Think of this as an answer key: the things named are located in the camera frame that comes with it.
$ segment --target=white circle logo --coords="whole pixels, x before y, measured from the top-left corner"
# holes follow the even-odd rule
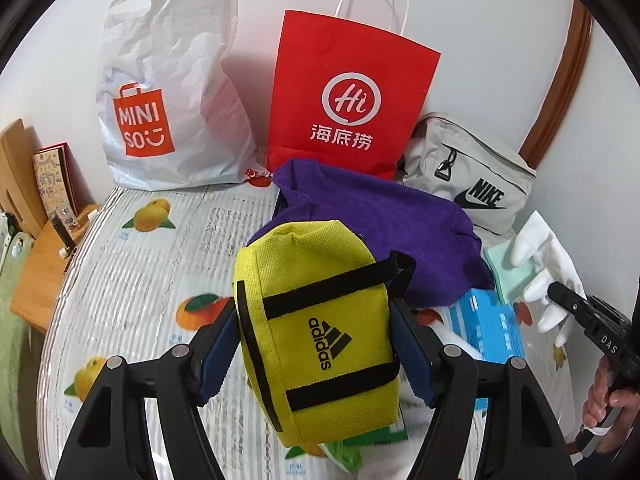
[[[370,77],[358,72],[345,72],[329,81],[322,91],[322,107],[335,122],[360,126],[380,111],[380,88]]]

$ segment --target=white wall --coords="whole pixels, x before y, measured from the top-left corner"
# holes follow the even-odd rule
[[[42,144],[66,140],[88,198],[112,186],[95,111],[102,20],[110,0],[57,0],[0,75],[0,124],[23,117]],[[542,104],[562,50],[571,0],[410,0],[406,35],[442,53],[428,98],[516,146]],[[239,0],[225,62],[257,136],[268,128],[284,9],[332,14],[338,0]],[[380,0],[355,0],[354,18],[386,27]]]
[[[596,26],[574,102],[516,224],[538,209],[572,256],[587,293],[629,317],[640,274],[639,158],[640,88]],[[578,331],[566,350],[580,421],[602,353]]]

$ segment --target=black strap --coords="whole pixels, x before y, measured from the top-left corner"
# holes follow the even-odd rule
[[[274,319],[386,282],[391,282],[388,287],[389,298],[400,298],[409,286],[415,266],[415,260],[408,254],[391,251],[386,260],[268,296],[262,300],[264,313],[267,319]]]
[[[399,372],[398,361],[375,365],[319,383],[287,390],[287,400],[291,411],[297,412],[384,386],[393,381]]]
[[[260,390],[260,398],[264,405],[264,410],[269,415],[269,419],[276,431],[282,431],[282,426],[276,414],[276,408],[271,399],[271,389],[267,380],[267,373],[264,371],[264,362],[258,347],[258,341],[255,338],[254,326],[251,324],[249,316],[249,307],[246,304],[246,293],[244,291],[244,282],[238,282],[236,285],[236,303],[238,304],[238,317],[240,319],[240,328],[244,334],[244,342],[246,349],[249,351],[249,357],[254,364],[255,379],[258,382]]]

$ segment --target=book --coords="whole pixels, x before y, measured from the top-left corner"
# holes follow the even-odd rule
[[[33,169],[38,191],[47,216],[53,212],[61,218],[70,213],[73,213],[74,217],[78,214],[78,204],[68,164],[69,158],[66,142],[47,146],[33,155]]]

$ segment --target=human hand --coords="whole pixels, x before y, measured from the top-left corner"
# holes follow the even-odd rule
[[[560,282],[583,298],[586,296],[571,257],[537,211],[532,213],[514,240],[510,256],[511,265],[519,267],[529,258],[532,259],[538,275],[524,288],[523,300],[525,303],[539,301],[548,306],[538,323],[540,332],[548,332],[566,318],[555,341],[555,345],[561,347],[566,343],[575,325],[575,319],[573,316],[567,317],[568,312],[548,298],[548,286],[553,282]]]
[[[587,402],[582,407],[582,422],[587,428],[595,428],[604,420],[607,405],[622,409],[609,432],[596,447],[598,453],[616,451],[625,443],[626,436],[640,410],[640,395],[631,388],[617,390],[609,397],[610,372],[609,361],[603,356],[598,363],[593,385],[589,388]]]

